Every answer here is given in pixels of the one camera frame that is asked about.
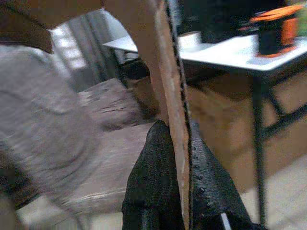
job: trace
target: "tile floor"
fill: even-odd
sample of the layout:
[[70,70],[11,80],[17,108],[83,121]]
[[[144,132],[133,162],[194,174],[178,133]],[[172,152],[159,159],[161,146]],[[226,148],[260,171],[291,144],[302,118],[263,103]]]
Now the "tile floor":
[[[270,230],[307,230],[307,155],[267,180],[268,227]],[[256,191],[241,195],[254,222],[257,222]],[[43,197],[19,210],[31,230],[74,230],[71,218]],[[121,213],[92,217],[92,230],[120,230]]]

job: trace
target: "cardboard box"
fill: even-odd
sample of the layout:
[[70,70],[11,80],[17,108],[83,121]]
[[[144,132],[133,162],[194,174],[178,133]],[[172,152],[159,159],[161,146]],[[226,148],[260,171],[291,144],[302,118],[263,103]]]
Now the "cardboard box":
[[[307,102],[307,71],[274,87],[286,112]],[[254,186],[253,107],[250,80],[226,74],[188,89],[191,115],[200,122],[207,145],[229,171],[239,192]],[[265,101],[264,124],[277,121],[272,105]],[[264,143],[267,176],[307,153],[307,116],[291,124]]]

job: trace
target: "table leg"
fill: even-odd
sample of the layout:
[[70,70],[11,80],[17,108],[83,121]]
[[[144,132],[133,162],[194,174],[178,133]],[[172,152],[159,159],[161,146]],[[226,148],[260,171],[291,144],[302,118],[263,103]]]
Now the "table leg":
[[253,108],[254,108],[254,141],[256,150],[256,170],[259,198],[260,223],[265,226],[265,182],[264,182],[264,152],[263,152],[263,120],[262,120],[262,91],[261,77],[254,77],[253,81]]

